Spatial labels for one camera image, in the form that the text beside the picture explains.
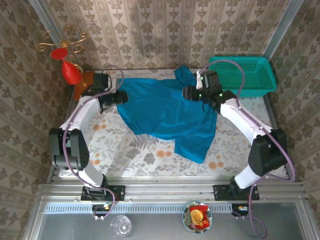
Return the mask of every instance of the small plate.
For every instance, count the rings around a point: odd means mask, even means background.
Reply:
[[[206,211],[206,216],[209,220],[210,226],[204,228],[204,229],[197,229],[195,227],[192,227],[191,225],[191,215],[190,215],[190,207],[193,206],[199,206],[199,205],[205,205],[203,202],[199,202],[199,201],[193,201],[190,202],[184,209],[183,213],[182,213],[182,221],[183,221],[183,225],[185,226],[185,228],[193,234],[203,234],[205,232],[207,232],[212,225],[212,213],[211,210],[208,208],[208,210]]]

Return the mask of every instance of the teal basket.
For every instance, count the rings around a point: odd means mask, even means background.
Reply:
[[[240,97],[262,97],[277,89],[275,76],[268,60],[262,56],[213,56],[209,63],[228,59],[239,64],[245,74],[244,87]],[[230,90],[234,94],[242,83],[240,70],[230,62],[217,62],[209,67],[209,70],[218,73],[220,84],[224,91]]]

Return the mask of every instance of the patterned tablecloth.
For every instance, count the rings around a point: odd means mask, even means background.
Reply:
[[[120,78],[119,71],[106,71]],[[172,69],[124,70],[126,78],[175,79]],[[270,125],[262,97],[244,98],[242,104],[258,119]],[[174,153],[174,140],[161,140],[147,134],[135,135],[111,107],[97,113],[84,133],[90,162],[106,176],[213,176],[231,177],[248,164],[250,144],[246,137],[226,118],[218,115],[214,140],[204,163],[198,164]],[[281,167],[273,172],[285,176]],[[60,170],[60,177],[71,174]]]

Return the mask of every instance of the damask wallpaper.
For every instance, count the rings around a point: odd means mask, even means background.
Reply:
[[[305,0],[272,57],[277,122],[320,225],[320,0]]]
[[[51,165],[48,131],[70,90],[58,61],[36,52],[44,26],[25,0],[0,0],[0,239],[22,238]]]
[[[213,55],[262,55],[289,0],[43,0],[62,30],[90,33],[86,70],[203,66]]]

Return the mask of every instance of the blue cloth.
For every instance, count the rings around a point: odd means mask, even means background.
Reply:
[[[120,90],[128,102],[117,109],[134,134],[149,134],[175,140],[174,152],[196,163],[203,163],[215,137],[217,114],[203,111],[202,102],[185,100],[182,89],[195,86],[190,70],[174,71],[176,79],[125,78]]]

